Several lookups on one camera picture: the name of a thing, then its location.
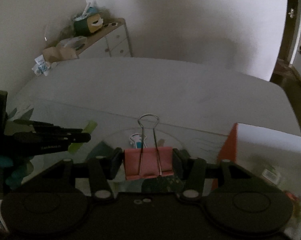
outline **door frame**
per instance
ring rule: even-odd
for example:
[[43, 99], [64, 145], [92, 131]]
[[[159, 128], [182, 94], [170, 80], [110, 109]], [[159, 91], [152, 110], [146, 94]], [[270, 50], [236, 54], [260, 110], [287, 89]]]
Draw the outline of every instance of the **door frame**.
[[294, 62], [295, 56], [299, 49], [300, 39], [301, 39], [301, 0], [298, 0], [297, 6], [297, 16], [296, 16], [296, 25], [294, 30], [293, 42], [289, 50], [289, 65], [291, 66]]

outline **orange object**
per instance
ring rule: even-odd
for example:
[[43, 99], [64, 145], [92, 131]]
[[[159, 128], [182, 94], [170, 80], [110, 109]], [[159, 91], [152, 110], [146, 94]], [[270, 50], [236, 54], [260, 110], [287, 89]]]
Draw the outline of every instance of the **orange object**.
[[[223, 147], [221, 148], [217, 156], [217, 163], [220, 163], [220, 161], [224, 159], [230, 160], [232, 162], [236, 161], [237, 127], [238, 124], [235, 123]], [[218, 180], [214, 179], [212, 184], [212, 190], [217, 188], [218, 188]]]
[[[160, 167], [156, 148], [144, 148], [142, 159], [141, 149], [128, 149], [124, 151], [124, 166], [127, 180], [151, 179], [160, 175]], [[158, 147], [162, 176], [173, 175], [173, 149], [172, 147]]]

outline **green tape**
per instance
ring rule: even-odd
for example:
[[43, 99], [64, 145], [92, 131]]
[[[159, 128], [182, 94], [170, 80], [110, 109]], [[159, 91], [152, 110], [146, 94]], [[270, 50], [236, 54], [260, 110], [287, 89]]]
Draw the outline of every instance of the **green tape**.
[[[93, 120], [89, 120], [88, 124], [86, 125], [86, 127], [83, 129], [82, 132], [91, 134], [95, 130], [96, 127], [97, 127], [97, 123]], [[68, 147], [68, 152], [76, 153], [83, 144], [84, 143], [72, 143]]]

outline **sunglasses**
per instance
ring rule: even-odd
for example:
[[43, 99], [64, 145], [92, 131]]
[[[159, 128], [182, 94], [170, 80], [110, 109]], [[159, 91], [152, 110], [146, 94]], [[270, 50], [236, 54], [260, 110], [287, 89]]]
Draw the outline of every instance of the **sunglasses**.
[[109, 26], [117, 26], [118, 23], [108, 23], [108, 24], [104, 24], [104, 28], [109, 27]]

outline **metal clip handle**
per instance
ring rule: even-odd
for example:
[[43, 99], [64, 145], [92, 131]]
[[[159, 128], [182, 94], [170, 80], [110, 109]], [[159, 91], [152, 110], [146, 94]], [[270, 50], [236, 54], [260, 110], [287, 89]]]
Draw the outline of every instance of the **metal clip handle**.
[[144, 148], [144, 126], [141, 123], [141, 119], [144, 118], [145, 116], [152, 116], [152, 117], [155, 117], [157, 119], [155, 125], [153, 126], [153, 135], [154, 135], [155, 147], [156, 147], [156, 151], [157, 151], [157, 161], [158, 161], [158, 166], [159, 166], [159, 169], [160, 169], [160, 176], [162, 176], [162, 167], [161, 167], [161, 160], [160, 160], [160, 152], [158, 151], [157, 139], [156, 139], [156, 133], [155, 133], [155, 128], [158, 125], [158, 123], [160, 122], [160, 118], [157, 115], [155, 115], [155, 114], [143, 114], [138, 119], [138, 124], [141, 127], [141, 149], [140, 149], [140, 161], [139, 161], [138, 175], [140, 176], [140, 172], [141, 172], [141, 162], [142, 162], [143, 148]]

